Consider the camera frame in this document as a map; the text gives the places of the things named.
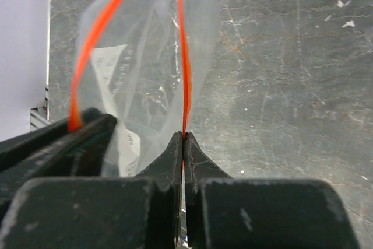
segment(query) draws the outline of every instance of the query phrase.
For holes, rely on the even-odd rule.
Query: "gray marble tabletop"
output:
[[[81,13],[51,0],[50,113],[66,117]],[[373,0],[221,0],[191,131],[233,177],[318,178],[373,248]]]

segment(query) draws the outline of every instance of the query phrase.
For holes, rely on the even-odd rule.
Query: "white surface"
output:
[[[47,82],[50,0],[0,0],[0,141],[30,131]]]

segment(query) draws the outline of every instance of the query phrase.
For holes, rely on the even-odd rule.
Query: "orange string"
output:
[[[177,0],[181,44],[182,78],[184,87],[184,108],[182,113],[182,137],[185,138],[192,105],[192,69],[189,61],[188,40],[184,29],[183,0]]]
[[[75,69],[75,74],[71,84],[71,101],[69,108],[69,120],[68,129],[69,131],[75,131],[83,125],[82,118],[79,113],[78,105],[78,86],[80,79],[82,78],[85,67],[87,66],[89,56],[96,46],[102,32],[106,25],[108,25],[110,19],[118,9],[122,0],[110,0],[105,8],[100,12],[96,21],[93,23],[91,30],[89,31],[86,41],[83,44],[82,50],[78,59],[78,67]]]

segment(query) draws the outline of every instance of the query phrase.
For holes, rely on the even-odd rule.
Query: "white panel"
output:
[[[30,131],[47,83],[50,0],[0,0],[0,141]]]

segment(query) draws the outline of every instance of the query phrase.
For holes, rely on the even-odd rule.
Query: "plastic bag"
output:
[[[83,14],[78,53],[84,51],[83,43],[90,39],[92,25],[109,1],[112,0],[96,0]],[[121,0],[90,52],[79,83],[79,109],[96,107],[118,118],[104,175],[135,175],[161,154],[172,134],[182,128],[182,49],[177,3]],[[181,3],[194,104],[212,61],[219,28],[219,0]]]

